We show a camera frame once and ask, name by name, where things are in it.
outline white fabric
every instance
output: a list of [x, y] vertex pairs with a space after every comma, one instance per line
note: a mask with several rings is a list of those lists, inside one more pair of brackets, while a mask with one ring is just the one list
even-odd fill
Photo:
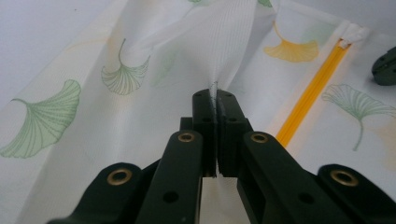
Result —
[[[291, 42], [303, 44], [315, 40], [318, 55], [312, 60], [293, 63], [264, 52], [265, 48], [280, 43], [274, 24]], [[280, 3], [277, 12], [257, 4], [256, 0], [114, 1], [15, 97], [20, 100], [10, 102], [0, 112], [0, 166], [7, 171], [0, 174], [0, 222], [38, 224], [68, 216], [103, 168], [118, 161], [144, 168], [158, 160], [169, 136], [177, 131], [180, 117], [191, 115], [192, 94], [202, 89], [220, 88], [234, 93], [253, 128], [276, 134], [349, 25], [347, 20], [289, 1]], [[386, 97], [383, 102], [396, 106], [389, 96], [394, 88], [387, 88], [385, 92], [374, 83], [367, 86], [370, 64], [392, 43], [393, 37], [377, 34], [353, 46], [332, 83], [341, 83], [335, 81], [341, 76], [343, 83], [361, 91], [378, 90], [376, 98]], [[365, 67], [353, 66], [353, 60]], [[133, 74], [133, 86], [113, 85], [111, 73], [118, 71], [120, 63], [125, 69], [131, 69], [127, 73]], [[346, 75], [361, 71], [366, 74], [362, 79]], [[51, 119], [61, 123], [58, 127], [55, 121], [49, 122], [60, 130], [57, 131], [60, 135], [54, 135], [56, 141], [49, 136], [50, 131], [45, 131], [47, 133], [35, 135], [38, 139], [35, 144], [46, 143], [48, 139], [53, 143], [42, 148], [32, 146], [36, 154], [22, 155], [23, 147], [17, 150], [20, 154], [8, 150], [8, 144], [19, 136], [24, 121], [35, 118], [27, 115], [42, 109], [35, 103], [50, 99], [63, 92], [63, 88], [67, 103], [71, 103], [70, 107], [60, 105], [60, 108], [67, 112], [71, 122], [51, 115]], [[44, 111], [56, 114], [59, 109], [49, 111], [49, 105], [53, 106], [53, 102], [46, 102]], [[332, 110], [336, 107], [326, 106]], [[318, 108], [321, 108], [320, 100], [312, 113], [321, 115]], [[386, 124], [385, 119], [380, 120], [375, 127], [394, 129], [382, 126]], [[339, 151], [343, 152], [327, 150], [328, 154], [334, 153], [322, 158], [324, 147], [320, 147], [316, 137], [311, 138], [307, 125], [303, 124], [298, 137], [293, 138], [288, 147], [306, 169], [315, 173], [320, 165], [333, 162], [333, 158], [356, 157], [357, 153], [349, 155], [349, 149], [343, 151], [340, 146]], [[327, 130], [328, 123], [309, 125]], [[336, 138], [338, 131], [332, 132]], [[381, 145], [381, 140], [375, 141], [376, 146]], [[367, 141], [361, 143], [362, 148], [370, 147], [364, 142]], [[395, 158], [394, 153], [391, 155], [389, 158]], [[379, 154], [371, 156], [363, 163], [366, 168], [363, 164], [357, 166], [352, 159], [340, 159], [339, 163], [350, 165], [371, 178], [387, 169], [384, 165], [368, 171], [367, 167], [385, 164], [380, 157]], [[386, 170], [383, 177], [372, 179], [393, 199], [396, 197], [392, 192], [394, 185], [384, 180], [394, 180], [394, 172]], [[202, 223], [248, 223], [234, 179], [205, 179], [202, 198]]]

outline yellow ginkgo leaf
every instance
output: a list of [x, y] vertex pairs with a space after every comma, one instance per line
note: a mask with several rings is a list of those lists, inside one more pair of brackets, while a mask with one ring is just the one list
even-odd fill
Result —
[[282, 42], [275, 47], [264, 48], [269, 56], [291, 63], [310, 62], [318, 56], [318, 43], [315, 40], [303, 44], [292, 43], [280, 35], [275, 23], [274, 28]]

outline yellow strip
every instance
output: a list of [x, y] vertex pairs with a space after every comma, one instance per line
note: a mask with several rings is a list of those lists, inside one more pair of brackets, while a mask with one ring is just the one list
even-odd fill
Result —
[[341, 40], [337, 43], [337, 45], [335, 45], [334, 49], [332, 49], [332, 52], [330, 53], [326, 62], [324, 62], [324, 64], [320, 67], [311, 83], [309, 83], [303, 95], [300, 97], [299, 101], [289, 114], [288, 119], [277, 134], [276, 139], [280, 142], [280, 144], [282, 144], [283, 147], [288, 145], [309, 109], [317, 100], [323, 88], [326, 86], [326, 83], [329, 81], [335, 68], [346, 55], [349, 47], [346, 49], [340, 48], [340, 42]]

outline white surface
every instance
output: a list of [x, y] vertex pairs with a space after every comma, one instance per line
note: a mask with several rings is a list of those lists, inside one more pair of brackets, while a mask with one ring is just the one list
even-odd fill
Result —
[[0, 0], [0, 110], [111, 0]]

